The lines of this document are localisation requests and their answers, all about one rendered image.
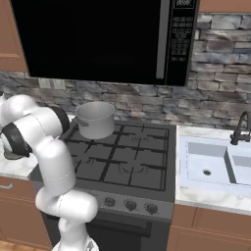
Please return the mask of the grey metal pot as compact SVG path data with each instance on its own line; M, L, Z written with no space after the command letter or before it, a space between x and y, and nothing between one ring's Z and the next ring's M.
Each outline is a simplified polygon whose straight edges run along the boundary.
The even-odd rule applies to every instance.
M103 101L87 102L75 110L74 121L81 136L87 139L103 139L115 129L115 107Z

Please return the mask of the brown drawer front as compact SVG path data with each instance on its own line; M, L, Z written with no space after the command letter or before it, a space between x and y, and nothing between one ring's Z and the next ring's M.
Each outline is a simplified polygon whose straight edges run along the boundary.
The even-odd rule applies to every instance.
M23 198L27 200L33 200L35 198L35 191L29 180L0 176L0 184L9 185L10 183L12 183L14 187L8 190L0 188L0 195Z

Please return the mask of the grey wall socket plate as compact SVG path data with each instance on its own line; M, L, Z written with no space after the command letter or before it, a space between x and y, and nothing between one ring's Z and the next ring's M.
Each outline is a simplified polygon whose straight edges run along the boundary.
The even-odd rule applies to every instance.
M44 89L57 89L57 90L65 90L66 85L63 79L56 78L40 78L38 80L39 87Z

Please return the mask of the black microwave oven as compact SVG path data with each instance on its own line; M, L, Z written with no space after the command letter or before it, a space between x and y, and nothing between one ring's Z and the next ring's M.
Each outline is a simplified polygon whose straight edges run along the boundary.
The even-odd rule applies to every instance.
M10 0L33 77L187 84L200 0L170 0L156 78L161 0Z

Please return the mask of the black sink tap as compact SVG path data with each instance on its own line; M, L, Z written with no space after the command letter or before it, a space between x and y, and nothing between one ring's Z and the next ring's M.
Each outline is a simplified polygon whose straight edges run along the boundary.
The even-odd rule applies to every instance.
M241 126L244 119L247 119L246 134L241 133ZM232 145L237 145L239 141L251 141L251 112L244 111L241 114L238 125L233 134L230 136L230 143Z

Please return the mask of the brown wall cupboard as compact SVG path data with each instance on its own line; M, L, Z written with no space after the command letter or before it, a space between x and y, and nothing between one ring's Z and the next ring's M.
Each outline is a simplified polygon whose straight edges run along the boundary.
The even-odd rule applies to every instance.
M251 14L251 0L200 0L199 12Z

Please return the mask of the black gas stove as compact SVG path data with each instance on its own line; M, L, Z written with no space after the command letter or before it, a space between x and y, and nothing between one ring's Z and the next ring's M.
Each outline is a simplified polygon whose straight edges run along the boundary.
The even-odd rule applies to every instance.
M95 219L147 221L150 237L128 234L106 235L86 225L100 251L167 251L175 203L176 129L172 125L115 122L110 136L86 139L71 123L61 136L75 165L75 188L96 197L99 211ZM114 198L114 207L104 204ZM126 208L126 201L137 206ZM147 204L158 207L156 214L146 211Z

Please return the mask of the brown wall cupboard door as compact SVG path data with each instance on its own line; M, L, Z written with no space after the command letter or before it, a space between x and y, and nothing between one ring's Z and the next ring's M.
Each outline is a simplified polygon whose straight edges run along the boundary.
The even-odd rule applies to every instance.
M0 71L27 71L10 0L0 0Z

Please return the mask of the white sink basin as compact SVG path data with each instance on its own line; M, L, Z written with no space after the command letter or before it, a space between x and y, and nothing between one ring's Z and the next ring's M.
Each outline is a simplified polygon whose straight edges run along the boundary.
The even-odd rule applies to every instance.
M251 197L251 143L182 136L180 185Z

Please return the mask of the brown base cupboard door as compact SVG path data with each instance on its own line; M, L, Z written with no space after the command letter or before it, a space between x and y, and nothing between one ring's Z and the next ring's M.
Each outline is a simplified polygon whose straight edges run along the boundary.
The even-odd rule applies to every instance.
M42 216L33 201L0 196L0 229L7 241L52 249Z

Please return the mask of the brown base cupboard run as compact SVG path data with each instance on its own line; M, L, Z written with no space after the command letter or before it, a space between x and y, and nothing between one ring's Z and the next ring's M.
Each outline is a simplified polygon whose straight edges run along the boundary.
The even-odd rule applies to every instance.
M251 251L251 216L175 204L167 251Z

